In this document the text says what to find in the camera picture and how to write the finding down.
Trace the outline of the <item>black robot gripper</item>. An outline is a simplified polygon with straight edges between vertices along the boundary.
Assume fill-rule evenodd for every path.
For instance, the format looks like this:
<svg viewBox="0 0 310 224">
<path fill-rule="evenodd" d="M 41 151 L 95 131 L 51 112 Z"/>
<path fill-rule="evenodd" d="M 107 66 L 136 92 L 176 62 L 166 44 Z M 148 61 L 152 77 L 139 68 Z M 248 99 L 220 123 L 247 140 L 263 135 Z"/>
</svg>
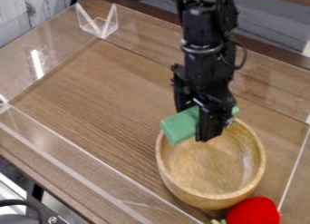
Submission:
<svg viewBox="0 0 310 224">
<path fill-rule="evenodd" d="M 228 85 L 238 70 L 236 44 L 182 45 L 184 63 L 171 66 L 174 72 L 174 105 L 178 112 L 199 106 L 196 141 L 219 136 L 235 117 L 236 100 Z"/>
</svg>

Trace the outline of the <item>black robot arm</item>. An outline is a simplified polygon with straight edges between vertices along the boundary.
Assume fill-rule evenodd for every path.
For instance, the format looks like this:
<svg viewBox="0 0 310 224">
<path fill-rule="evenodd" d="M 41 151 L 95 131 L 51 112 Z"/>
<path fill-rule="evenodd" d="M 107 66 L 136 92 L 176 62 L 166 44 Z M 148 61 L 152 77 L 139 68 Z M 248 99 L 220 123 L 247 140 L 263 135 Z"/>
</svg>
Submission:
<svg viewBox="0 0 310 224">
<path fill-rule="evenodd" d="M 239 12 L 234 0 L 172 0 L 183 28 L 184 62 L 171 65 L 176 114 L 162 121 L 172 145 L 208 141 L 234 122 L 239 107 L 228 85 L 246 61 L 231 38 Z"/>
</svg>

